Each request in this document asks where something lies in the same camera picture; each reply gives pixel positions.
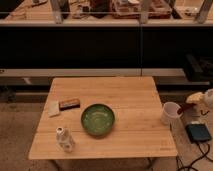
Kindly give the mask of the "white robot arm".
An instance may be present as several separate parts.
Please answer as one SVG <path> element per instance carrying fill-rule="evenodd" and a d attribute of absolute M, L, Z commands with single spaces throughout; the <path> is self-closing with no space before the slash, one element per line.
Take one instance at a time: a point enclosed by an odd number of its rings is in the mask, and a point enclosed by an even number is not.
<path fill-rule="evenodd" d="M 213 109 L 213 89 L 208 89 L 204 93 L 193 93 L 187 97 L 186 102 L 188 104 L 204 105 L 209 109 Z"/>

